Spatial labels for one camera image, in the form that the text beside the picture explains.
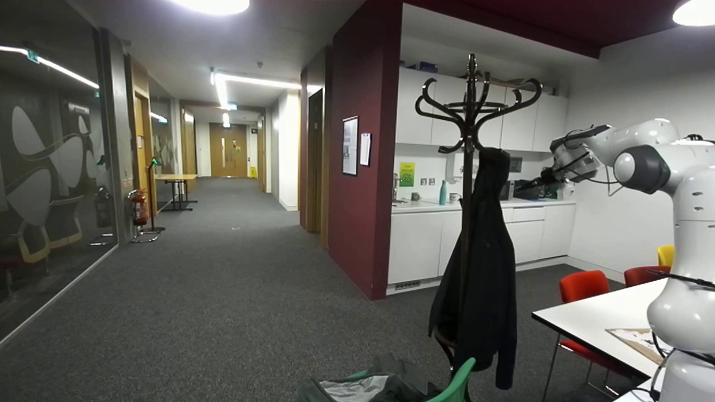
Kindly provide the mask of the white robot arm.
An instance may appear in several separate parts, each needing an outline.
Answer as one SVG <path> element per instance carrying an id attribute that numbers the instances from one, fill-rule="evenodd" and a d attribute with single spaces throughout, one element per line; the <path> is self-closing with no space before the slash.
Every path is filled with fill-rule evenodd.
<path id="1" fill-rule="evenodd" d="M 715 402 L 715 142 L 650 119 L 569 132 L 549 152 L 555 180 L 579 184 L 603 165 L 621 187 L 673 198 L 674 261 L 645 313 L 671 346 L 659 402 Z"/>

